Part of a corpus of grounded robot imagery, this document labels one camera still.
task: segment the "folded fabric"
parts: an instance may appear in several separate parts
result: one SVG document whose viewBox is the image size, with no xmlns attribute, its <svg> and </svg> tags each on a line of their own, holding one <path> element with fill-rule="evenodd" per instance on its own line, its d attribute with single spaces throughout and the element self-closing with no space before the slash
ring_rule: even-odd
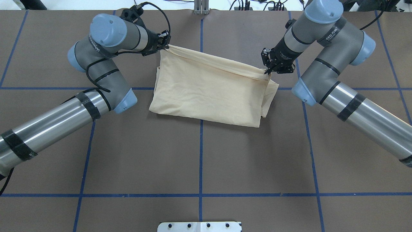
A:
<svg viewBox="0 0 412 232">
<path fill-rule="evenodd" d="M 160 52 L 151 112 L 259 127 L 279 86 L 264 70 L 169 47 Z"/>
</svg>

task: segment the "beige cloth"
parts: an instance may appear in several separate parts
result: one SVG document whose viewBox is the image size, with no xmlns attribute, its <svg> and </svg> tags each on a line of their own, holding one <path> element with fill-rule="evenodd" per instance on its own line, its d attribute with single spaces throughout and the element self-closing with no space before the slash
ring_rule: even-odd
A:
<svg viewBox="0 0 412 232">
<path fill-rule="evenodd" d="M 169 45 L 160 52 L 149 110 L 259 127 L 278 84 L 256 67 Z"/>
</svg>

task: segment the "metal plate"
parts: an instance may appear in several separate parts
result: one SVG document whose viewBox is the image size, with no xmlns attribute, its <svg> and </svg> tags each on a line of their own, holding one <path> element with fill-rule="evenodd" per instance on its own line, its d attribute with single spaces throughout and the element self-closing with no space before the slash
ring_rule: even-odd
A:
<svg viewBox="0 0 412 232">
<path fill-rule="evenodd" d="M 242 232 L 241 222 L 161 223 L 157 232 Z"/>
</svg>

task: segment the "robotic arm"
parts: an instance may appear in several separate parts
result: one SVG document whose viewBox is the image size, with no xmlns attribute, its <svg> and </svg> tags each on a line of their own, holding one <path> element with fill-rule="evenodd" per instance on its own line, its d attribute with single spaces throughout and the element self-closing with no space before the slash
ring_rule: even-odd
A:
<svg viewBox="0 0 412 232">
<path fill-rule="evenodd" d="M 143 56 L 168 47 L 169 30 L 153 33 L 140 16 L 144 5 L 125 9 L 121 17 L 98 14 L 90 24 L 90 34 L 76 42 L 68 52 L 68 59 L 77 70 L 86 72 L 96 86 L 76 94 L 60 106 L 0 137 L 0 180 L 7 177 L 16 165 L 32 159 L 38 152 L 73 133 L 84 125 L 111 111 L 121 113 L 137 103 L 112 58 L 122 53 Z"/>
<path fill-rule="evenodd" d="M 412 126 L 337 80 L 346 66 L 361 64 L 375 49 L 374 40 L 342 13 L 338 0 L 314 0 L 298 20 L 288 21 L 287 31 L 276 47 L 263 49 L 266 73 L 293 72 L 293 61 L 317 41 L 324 49 L 292 93 L 310 106 L 324 106 L 412 167 Z"/>
</svg>

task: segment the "blue tape line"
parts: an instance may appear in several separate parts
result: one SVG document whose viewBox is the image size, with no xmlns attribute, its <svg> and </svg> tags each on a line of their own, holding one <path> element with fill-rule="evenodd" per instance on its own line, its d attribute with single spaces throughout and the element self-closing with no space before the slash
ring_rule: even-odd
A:
<svg viewBox="0 0 412 232">
<path fill-rule="evenodd" d="M 0 90 L 87 90 L 92 87 L 0 87 Z M 154 90 L 154 87 L 132 87 L 133 90 Z M 398 88 L 353 88 L 354 90 L 399 90 Z M 400 88 L 410 91 L 412 88 Z M 279 87 L 278 90 L 292 90 L 291 87 Z"/>
<path fill-rule="evenodd" d="M 133 90 L 154 90 L 154 87 L 132 87 Z"/>
<path fill-rule="evenodd" d="M 2 197 L 79 197 L 79 194 L 5 193 Z"/>
<path fill-rule="evenodd" d="M 300 78 L 299 62 L 298 62 L 297 59 L 296 59 L 296 70 L 297 70 L 297 76 L 298 76 L 298 78 Z M 311 137 L 310 137 L 308 117 L 307 117 L 306 106 L 305 106 L 304 102 L 302 102 L 302 108 L 303 108 L 303 115 L 304 115 L 304 118 L 305 118 L 306 133 L 307 133 L 307 137 L 308 137 L 308 140 L 309 140 L 310 156 L 311 156 L 311 159 L 312 159 L 312 172 L 313 172 L 313 179 L 315 181 L 315 191 L 316 191 L 316 200 L 318 202 L 319 220 L 320 220 L 320 223 L 321 223 L 321 230 L 322 230 L 322 232 L 325 232 L 325 225 L 323 223 L 321 197 L 319 195 L 318 178 L 317 178 L 317 175 L 316 175 L 315 158 L 313 156 L 312 140 L 311 140 Z"/>
<path fill-rule="evenodd" d="M 200 52 L 203 52 L 203 19 L 200 20 Z M 203 221 L 203 120 L 200 120 L 199 145 L 199 222 Z"/>
<path fill-rule="evenodd" d="M 292 197 L 316 196 L 316 193 L 206 193 L 203 197 Z"/>
<path fill-rule="evenodd" d="M 406 106 L 406 102 L 405 102 L 405 99 L 403 97 L 402 89 L 400 88 L 399 80 L 398 80 L 398 77 L 396 76 L 395 68 L 393 67 L 391 56 L 389 55 L 388 48 L 386 47 L 386 42 L 385 42 L 384 35 L 382 33 L 382 28 L 381 28 L 381 24 L 380 24 L 379 19 L 376 22 L 378 23 L 379 33 L 381 34 L 381 39 L 382 39 L 382 42 L 384 44 L 385 52 L 386 52 L 386 55 L 388 57 L 391 69 L 392 69 L 393 77 L 395 78 L 396 86 L 398 87 L 398 90 L 399 90 L 400 98 L 402 99 L 403 107 L 405 108 L 405 112 L 406 112 L 406 115 L 408 117 L 409 124 L 412 125 L 412 119 L 411 119 L 411 116 L 409 115 L 409 110 L 408 110 L 408 107 Z"/>
<path fill-rule="evenodd" d="M 0 87 L 0 90 L 88 90 L 92 87 Z M 154 90 L 154 87 L 132 87 L 133 90 Z"/>
<path fill-rule="evenodd" d="M 23 25 L 24 25 L 24 22 L 26 21 L 28 11 L 29 10 L 26 10 L 26 13 L 24 14 L 24 18 L 23 18 L 23 21 L 21 22 L 20 29 L 19 29 L 19 32 L 17 33 L 16 40 L 14 41 L 12 51 L 10 52 L 9 59 L 7 60 L 7 64 L 6 64 L 6 67 L 4 69 L 3 76 L 1 77 L 1 80 L 0 80 L 0 87 L 3 85 L 4 78 L 6 77 L 7 69 L 9 68 L 10 62 L 12 60 L 13 53 L 14 53 L 14 50 L 16 49 L 17 41 L 19 40 L 21 31 L 23 30 Z"/>
<path fill-rule="evenodd" d="M 1 197 L 79 197 L 80 194 L 5 193 Z M 316 193 L 204 193 L 202 197 L 314 197 Z M 319 193 L 319 196 L 412 196 L 412 192 L 340 192 Z M 82 194 L 82 198 L 156 198 L 199 197 L 197 193 L 177 194 Z"/>
<path fill-rule="evenodd" d="M 203 221 L 203 120 L 200 120 L 200 151 L 199 151 L 199 222 Z"/>
<path fill-rule="evenodd" d="M 0 90 L 87 90 L 92 87 L 0 87 Z"/>
<path fill-rule="evenodd" d="M 320 193 L 320 196 L 412 196 L 412 192 L 342 192 Z"/>
<path fill-rule="evenodd" d="M 189 194 L 83 194 L 83 197 L 199 197 L 197 193 Z"/>
<path fill-rule="evenodd" d="M 200 52 L 203 52 L 203 19 L 200 20 Z"/>
<path fill-rule="evenodd" d="M 91 125 L 91 132 L 90 132 L 90 138 L 89 138 L 89 146 L 87 148 L 87 155 L 86 155 L 86 161 L 84 163 L 84 170 L 83 170 L 83 178 L 82 178 L 82 185 L 80 186 L 80 194 L 79 194 L 79 201 L 77 203 L 77 210 L 76 210 L 76 217 L 75 217 L 75 222 L 73 225 L 73 232 L 76 232 L 77 230 L 77 223 L 79 221 L 79 215 L 80 215 L 80 208 L 82 206 L 82 198 L 83 198 L 83 191 L 84 191 L 84 184 L 86 182 L 86 175 L 87 175 L 87 167 L 89 166 L 89 158 L 90 158 L 90 151 L 91 151 L 91 142 L 93 140 L 93 135 L 94 135 L 94 128 L 96 126 L 96 122 L 93 122 Z"/>
<path fill-rule="evenodd" d="M 354 90 L 399 90 L 398 88 L 352 88 Z"/>
</svg>

